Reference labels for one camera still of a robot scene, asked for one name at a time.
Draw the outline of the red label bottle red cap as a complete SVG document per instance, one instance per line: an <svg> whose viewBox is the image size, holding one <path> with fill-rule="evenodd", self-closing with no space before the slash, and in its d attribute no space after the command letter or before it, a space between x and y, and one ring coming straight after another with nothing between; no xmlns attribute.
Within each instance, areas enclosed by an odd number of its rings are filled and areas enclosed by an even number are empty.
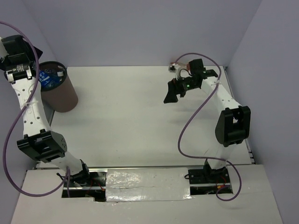
<svg viewBox="0 0 299 224"><path fill-rule="evenodd" d="M190 71L189 64L184 64L184 63L179 63L179 62L177 62L177 63L172 62L169 65L169 72L175 73L175 72L178 72L179 70L182 70L182 69Z"/></svg>

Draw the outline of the blue label bottle white cap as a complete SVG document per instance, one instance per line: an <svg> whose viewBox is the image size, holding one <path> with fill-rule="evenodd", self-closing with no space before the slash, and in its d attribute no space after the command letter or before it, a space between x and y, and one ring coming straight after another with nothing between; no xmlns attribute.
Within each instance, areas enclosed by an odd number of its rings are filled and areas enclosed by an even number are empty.
<svg viewBox="0 0 299 224"><path fill-rule="evenodd" d="M60 83L65 79L65 69L64 68L59 68L56 71L57 75L57 82Z"/></svg>

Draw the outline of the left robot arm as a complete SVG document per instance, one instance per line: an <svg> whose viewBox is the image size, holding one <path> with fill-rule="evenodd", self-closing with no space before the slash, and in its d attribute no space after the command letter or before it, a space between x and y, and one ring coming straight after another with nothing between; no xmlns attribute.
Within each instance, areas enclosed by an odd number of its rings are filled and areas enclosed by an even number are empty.
<svg viewBox="0 0 299 224"><path fill-rule="evenodd" d="M18 148L34 161L70 169L72 182L88 185L92 175L87 165L67 151L65 138L52 131L47 121L36 68L42 51L31 48L21 35L2 38L0 51L0 68L18 97L23 117L23 138L17 141Z"/></svg>

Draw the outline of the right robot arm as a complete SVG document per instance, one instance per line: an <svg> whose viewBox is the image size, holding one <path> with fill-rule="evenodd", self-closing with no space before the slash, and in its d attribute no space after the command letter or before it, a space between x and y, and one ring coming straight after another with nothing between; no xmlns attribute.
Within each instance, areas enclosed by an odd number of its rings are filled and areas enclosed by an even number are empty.
<svg viewBox="0 0 299 224"><path fill-rule="evenodd" d="M202 59L194 59L188 64L172 63L169 71L174 72L175 77L168 82L165 104L176 103L188 91L201 89L216 106L219 118L214 133L220 146L205 156L202 175L207 182L214 182L224 175L227 160L236 145L248 138L251 110L233 99L221 84L220 73L206 69Z"/></svg>

